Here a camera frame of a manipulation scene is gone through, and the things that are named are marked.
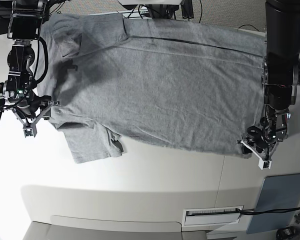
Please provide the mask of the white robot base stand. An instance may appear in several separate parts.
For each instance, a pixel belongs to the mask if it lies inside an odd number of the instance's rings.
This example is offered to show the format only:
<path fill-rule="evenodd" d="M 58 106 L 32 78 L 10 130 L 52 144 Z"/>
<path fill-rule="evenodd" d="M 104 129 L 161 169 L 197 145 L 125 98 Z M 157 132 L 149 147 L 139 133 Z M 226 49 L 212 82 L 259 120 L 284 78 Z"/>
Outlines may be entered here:
<path fill-rule="evenodd" d="M 175 19 L 176 11 L 181 10 L 182 19 L 190 21 L 194 18 L 192 0 L 118 0 L 122 7 L 128 11 L 137 12 L 142 19 Z"/>

